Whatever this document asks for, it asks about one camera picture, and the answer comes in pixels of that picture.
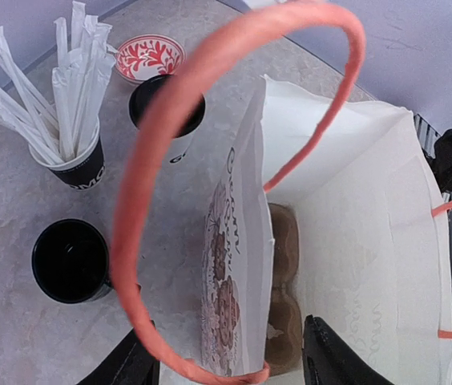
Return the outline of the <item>brown cardboard cup carrier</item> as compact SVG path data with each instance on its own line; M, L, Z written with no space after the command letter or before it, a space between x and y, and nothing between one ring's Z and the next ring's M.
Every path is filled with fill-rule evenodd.
M264 358L275 377L293 371L301 361L302 319L293 293L299 267L297 221L282 205L270 204L269 212L275 244Z

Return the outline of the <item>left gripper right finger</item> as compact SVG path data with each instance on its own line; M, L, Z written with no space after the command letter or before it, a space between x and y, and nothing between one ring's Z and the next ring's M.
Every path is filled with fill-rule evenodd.
M302 362L305 384L390 385L320 317L304 322Z

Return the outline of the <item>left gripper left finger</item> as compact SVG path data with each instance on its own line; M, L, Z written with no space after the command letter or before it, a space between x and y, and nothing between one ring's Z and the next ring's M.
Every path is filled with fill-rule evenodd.
M160 362L131 330L78 385L159 385Z

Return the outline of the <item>white paper cup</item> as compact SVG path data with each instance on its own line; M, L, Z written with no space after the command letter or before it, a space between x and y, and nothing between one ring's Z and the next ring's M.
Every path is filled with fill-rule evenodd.
M137 128L144 128L142 120L146 115L146 111L151 105L151 102L156 99L159 91L167 83L172 75L157 75L145 80L132 93L128 103L129 116L131 122ZM191 146L193 136L197 133L198 127L201 125L206 112L206 100L202 93L197 93L198 88L194 83L185 82L182 91L183 98L174 98L173 94L167 99L164 99L163 107L159 108L157 112L157 131L166 132L168 128L175 128L174 118L176 111L181 110L181 103L185 101L185 106L189 107L188 101L194 101L193 109L186 110L185 119L181 116L177 123L178 130L172 133L172 141L166 152L164 162L168 167L172 167L181 163Z

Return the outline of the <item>white paper takeout bag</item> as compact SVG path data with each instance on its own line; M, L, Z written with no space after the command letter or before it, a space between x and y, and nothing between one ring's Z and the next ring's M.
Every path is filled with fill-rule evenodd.
M185 82L204 94L244 56L310 26L349 42L336 95L315 96L265 78L252 97L207 215L203 253L203 362L178 355L151 323L137 284L140 238L156 175L175 128L157 110ZM445 202L418 142L413 114L384 102L349 102L365 32L347 9L289 1L251 10L210 34L146 111L115 214L111 280L147 351L203 384L257 384L264 360L275 240L269 204L297 217L297 303L322 318L392 384L452 382L452 278Z

